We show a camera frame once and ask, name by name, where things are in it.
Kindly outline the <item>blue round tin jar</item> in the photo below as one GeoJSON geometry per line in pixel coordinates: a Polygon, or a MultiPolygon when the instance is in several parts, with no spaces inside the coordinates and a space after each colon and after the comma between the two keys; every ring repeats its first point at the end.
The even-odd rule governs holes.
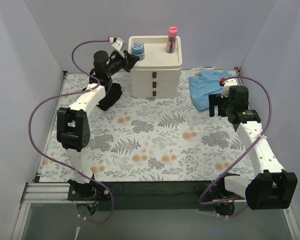
{"type": "Polygon", "coordinates": [[[139,57],[139,60],[142,61],[145,58],[145,45],[142,41],[134,41],[131,44],[131,53],[139,57]]]}

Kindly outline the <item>cream three-drawer organizer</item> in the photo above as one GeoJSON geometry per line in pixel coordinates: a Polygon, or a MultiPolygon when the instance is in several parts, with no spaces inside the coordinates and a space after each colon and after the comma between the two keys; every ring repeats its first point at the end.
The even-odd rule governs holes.
{"type": "Polygon", "coordinates": [[[131,36],[133,42],[144,44],[144,59],[138,61],[129,74],[131,95],[134,98],[174,98],[177,96],[183,64],[181,39],[176,37],[175,51],[166,51],[166,35],[131,36]]]}

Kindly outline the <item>pink-capped tube of pencils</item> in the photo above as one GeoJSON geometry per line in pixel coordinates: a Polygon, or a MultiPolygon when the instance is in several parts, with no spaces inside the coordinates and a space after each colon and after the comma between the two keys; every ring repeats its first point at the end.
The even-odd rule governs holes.
{"type": "Polygon", "coordinates": [[[176,26],[171,26],[168,30],[168,38],[166,44],[166,51],[168,53],[173,53],[176,49],[176,38],[178,34],[178,28],[176,26]]]}

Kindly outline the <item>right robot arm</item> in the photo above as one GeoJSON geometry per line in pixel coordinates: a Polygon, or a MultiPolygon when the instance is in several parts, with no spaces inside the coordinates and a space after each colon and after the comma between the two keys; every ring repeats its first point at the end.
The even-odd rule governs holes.
{"type": "Polygon", "coordinates": [[[227,173],[218,181],[217,195],[227,199],[235,194],[246,200],[252,210],[287,209],[293,198],[298,179],[287,172],[273,153],[262,134],[258,113],[249,109],[249,91],[245,86],[227,86],[223,93],[210,94],[209,115],[215,110],[226,117],[239,136],[252,162],[254,179],[248,180],[234,173],[227,173]]]}

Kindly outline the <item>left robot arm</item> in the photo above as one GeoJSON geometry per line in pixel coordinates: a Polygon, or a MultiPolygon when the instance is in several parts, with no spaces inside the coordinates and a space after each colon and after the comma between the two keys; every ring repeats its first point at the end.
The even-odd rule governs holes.
{"type": "Polygon", "coordinates": [[[112,81],[112,76],[120,70],[130,72],[139,61],[139,56],[124,50],[123,55],[117,51],[108,54],[99,50],[93,55],[93,68],[89,73],[89,92],[82,94],[69,107],[61,107],[57,111],[56,138],[76,169],[73,179],[68,183],[85,200],[96,196],[96,187],[91,179],[92,173],[88,164],[86,147],[91,138],[89,115],[95,107],[106,111],[118,101],[122,95],[120,84],[112,81]]]}

